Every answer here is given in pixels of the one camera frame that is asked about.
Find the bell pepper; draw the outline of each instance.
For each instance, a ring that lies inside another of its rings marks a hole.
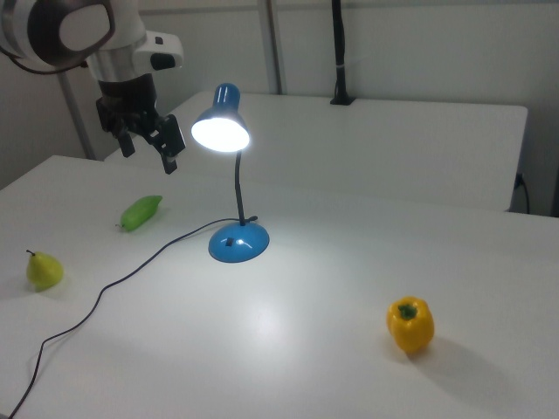
[[[416,297],[392,303],[386,313],[386,325],[398,347],[407,354],[426,347],[435,334],[429,306]]]

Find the power cord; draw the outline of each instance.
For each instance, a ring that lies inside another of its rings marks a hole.
[[[520,186],[524,188],[524,196],[526,197],[526,213],[530,213],[530,197],[528,195],[528,186],[524,182],[524,175],[522,173],[517,173],[514,178],[514,190],[517,190]]]
[[[250,218],[248,218],[246,221],[247,222],[252,222],[252,221],[256,221],[258,220],[257,216],[251,216]],[[8,419],[13,419],[13,417],[16,415],[17,411],[19,410],[19,408],[21,408],[21,406],[24,404],[25,399],[27,398],[27,396],[29,395],[29,393],[31,392],[31,389],[33,388],[33,384],[35,383],[35,379],[37,378],[37,374],[38,374],[38,367],[40,365],[41,362],[41,356],[43,355],[43,349],[45,348],[45,343],[49,342],[50,340],[59,338],[60,336],[64,336],[67,333],[70,333],[74,330],[76,330],[78,327],[80,327],[81,325],[83,325],[93,314],[93,312],[95,311],[95,309],[97,308],[97,305],[99,304],[101,297],[103,296],[103,293],[108,290],[109,288],[118,285],[124,281],[126,281],[127,279],[129,279],[130,277],[134,276],[136,273],[138,273],[142,268],[144,268],[147,264],[149,264],[152,260],[154,260],[155,258],[157,258],[157,256],[159,256],[165,249],[167,249],[169,246],[171,246],[172,244],[175,244],[177,242],[180,242],[181,240],[184,240],[185,238],[192,236],[195,233],[198,233],[200,230],[205,229],[206,227],[209,227],[213,224],[216,223],[222,223],[223,221],[239,221],[238,218],[221,218],[219,220],[216,221],[212,221],[211,223],[207,223],[204,224],[202,227],[199,227],[193,231],[191,231],[190,233],[186,233],[180,237],[177,237],[174,240],[171,240],[170,242],[168,242],[167,244],[165,244],[159,251],[157,251],[151,258],[149,258],[148,260],[146,260],[143,264],[141,264],[140,266],[138,266],[134,271],[132,271],[131,273],[129,273],[126,277],[121,278],[117,281],[112,282],[109,285],[106,285],[99,293],[99,296],[97,297],[97,300],[95,301],[95,304],[93,305],[93,308],[91,309],[91,311],[87,314],[86,317],[83,318],[83,320],[76,324],[75,326],[70,327],[69,329],[65,330],[64,332],[60,332],[57,333],[53,336],[51,336],[50,338],[47,338],[45,340],[43,340],[43,343],[41,344],[41,348],[38,351],[38,358],[37,358],[37,363],[35,364],[35,371],[33,372],[33,376],[31,377],[31,382],[29,383],[29,386],[27,387],[27,390],[25,390],[25,393],[23,395],[23,397],[21,398],[21,400],[19,401],[19,403],[17,404],[16,408],[13,410],[13,412],[11,412],[10,416]]]
[[[78,68],[78,67],[83,67],[83,68],[87,68],[87,63],[84,61],[83,63],[80,63],[78,65],[72,65],[70,67],[67,68],[60,68],[58,70],[52,70],[49,72],[43,72],[40,70],[35,70],[33,68],[27,67],[23,64],[21,64],[19,62],[19,60],[21,59],[21,57],[18,57],[17,55],[12,54],[9,51],[6,51],[2,46],[0,46],[0,52],[5,55],[6,57],[8,57],[10,59],[10,61],[12,63],[14,63],[15,65],[17,65],[19,68],[21,68],[22,70],[25,70],[26,72],[30,72],[31,74],[38,74],[39,76],[51,76],[53,74],[60,74],[62,72],[67,72],[68,70],[72,70],[74,68]]]

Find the green pear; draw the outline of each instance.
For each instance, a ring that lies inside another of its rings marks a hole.
[[[62,264],[41,251],[28,251],[29,264],[27,265],[27,279],[35,285],[36,291],[43,291],[56,285],[64,275]]]

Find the green vegetable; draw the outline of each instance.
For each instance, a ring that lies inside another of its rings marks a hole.
[[[132,231],[148,221],[157,211],[163,199],[160,195],[144,196],[128,207],[121,216],[121,227]]]

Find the blue lamp shade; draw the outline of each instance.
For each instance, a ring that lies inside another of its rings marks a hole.
[[[240,91],[231,83],[216,89],[213,106],[204,111],[192,126],[194,140],[211,150],[239,151],[248,146],[250,136],[238,114]]]

